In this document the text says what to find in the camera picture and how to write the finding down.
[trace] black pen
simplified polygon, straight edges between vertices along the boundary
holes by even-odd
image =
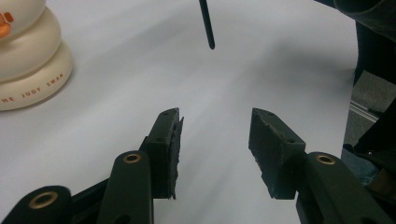
[[[199,0],[201,5],[202,16],[204,17],[204,24],[206,29],[207,41],[211,49],[215,48],[215,37],[213,36],[212,25],[210,23],[209,9],[207,8],[206,0]]]

